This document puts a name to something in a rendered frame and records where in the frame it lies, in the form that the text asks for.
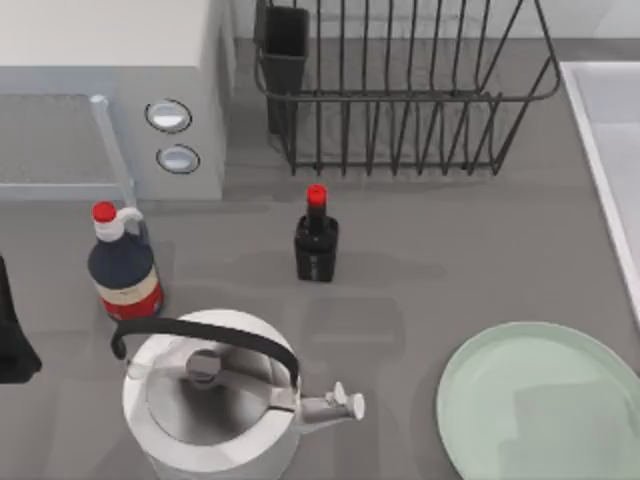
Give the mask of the square black bottle red cap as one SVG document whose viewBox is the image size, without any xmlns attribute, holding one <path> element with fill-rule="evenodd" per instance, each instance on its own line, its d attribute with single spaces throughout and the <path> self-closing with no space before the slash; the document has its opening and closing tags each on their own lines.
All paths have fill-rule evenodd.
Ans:
<svg viewBox="0 0 640 480">
<path fill-rule="evenodd" d="M 327 188 L 319 183 L 309 185 L 306 205 L 294 235 L 297 277 L 302 281 L 330 283 L 335 273 L 339 223 L 327 213 Z"/>
</svg>

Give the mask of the small microwave knob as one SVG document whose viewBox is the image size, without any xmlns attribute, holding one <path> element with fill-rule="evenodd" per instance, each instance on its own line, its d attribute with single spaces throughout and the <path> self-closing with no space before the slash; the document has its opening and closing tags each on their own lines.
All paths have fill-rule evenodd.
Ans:
<svg viewBox="0 0 640 480">
<path fill-rule="evenodd" d="M 177 144 L 158 150 L 156 163 L 171 174 L 188 175 L 199 168 L 201 159 L 191 147 Z"/>
</svg>

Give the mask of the dark cutlery holder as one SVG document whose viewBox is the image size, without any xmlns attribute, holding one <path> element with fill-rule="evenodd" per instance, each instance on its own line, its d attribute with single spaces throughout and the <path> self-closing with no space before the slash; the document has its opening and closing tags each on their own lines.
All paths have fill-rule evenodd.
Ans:
<svg viewBox="0 0 640 480">
<path fill-rule="evenodd" d="M 266 86 L 268 131 L 287 135 L 297 114 L 308 58 L 310 15 L 304 8 L 256 0 L 254 41 Z"/>
</svg>

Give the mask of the pale microwave oven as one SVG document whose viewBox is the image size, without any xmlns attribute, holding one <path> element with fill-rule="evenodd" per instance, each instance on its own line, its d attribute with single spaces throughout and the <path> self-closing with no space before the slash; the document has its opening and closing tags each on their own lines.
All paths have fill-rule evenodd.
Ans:
<svg viewBox="0 0 640 480">
<path fill-rule="evenodd" d="M 235 68 L 230 0 L 0 0 L 0 94 L 106 96 L 137 203 L 221 197 Z M 188 129 L 147 123 L 163 99 L 191 111 Z M 199 154 L 195 172 L 156 163 L 177 144 Z"/>
</svg>

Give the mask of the large microwave knob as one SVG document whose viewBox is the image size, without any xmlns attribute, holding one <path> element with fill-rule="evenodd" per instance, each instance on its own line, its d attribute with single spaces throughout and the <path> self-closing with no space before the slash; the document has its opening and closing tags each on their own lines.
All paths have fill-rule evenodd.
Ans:
<svg viewBox="0 0 640 480">
<path fill-rule="evenodd" d="M 173 99 L 163 99 L 147 104 L 144 116 L 152 128 L 166 134 L 183 132 L 192 123 L 191 111 L 184 104 Z"/>
</svg>

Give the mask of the round dark bottle red label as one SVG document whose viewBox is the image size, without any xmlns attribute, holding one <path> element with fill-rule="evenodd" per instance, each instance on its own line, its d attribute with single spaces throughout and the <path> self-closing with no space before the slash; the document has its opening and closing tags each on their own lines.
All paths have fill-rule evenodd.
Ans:
<svg viewBox="0 0 640 480">
<path fill-rule="evenodd" d="M 91 214 L 96 243 L 87 267 L 107 316 L 114 321 L 158 316 L 164 289 L 143 214 L 110 201 L 95 203 Z"/>
</svg>

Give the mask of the pale green plate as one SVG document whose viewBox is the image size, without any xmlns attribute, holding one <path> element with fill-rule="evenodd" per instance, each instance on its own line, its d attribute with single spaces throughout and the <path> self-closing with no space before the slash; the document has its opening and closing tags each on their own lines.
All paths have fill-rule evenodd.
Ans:
<svg viewBox="0 0 640 480">
<path fill-rule="evenodd" d="M 576 329 L 471 336 L 443 368 L 435 411 L 462 480 L 640 480 L 640 374 Z"/>
</svg>

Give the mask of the microwave oven door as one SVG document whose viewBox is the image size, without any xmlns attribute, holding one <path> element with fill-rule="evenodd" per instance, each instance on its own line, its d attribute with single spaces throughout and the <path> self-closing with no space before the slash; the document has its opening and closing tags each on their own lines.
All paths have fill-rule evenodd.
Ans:
<svg viewBox="0 0 640 480">
<path fill-rule="evenodd" d="M 137 203 L 132 168 L 101 94 L 0 94 L 0 202 Z"/>
</svg>

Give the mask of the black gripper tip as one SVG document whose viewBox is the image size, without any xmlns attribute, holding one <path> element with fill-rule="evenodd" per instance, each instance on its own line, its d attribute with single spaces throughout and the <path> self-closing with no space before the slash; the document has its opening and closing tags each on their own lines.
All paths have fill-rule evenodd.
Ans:
<svg viewBox="0 0 640 480">
<path fill-rule="evenodd" d="M 0 254 L 0 385 L 26 384 L 42 366 L 19 323 L 6 264 Z"/>
</svg>

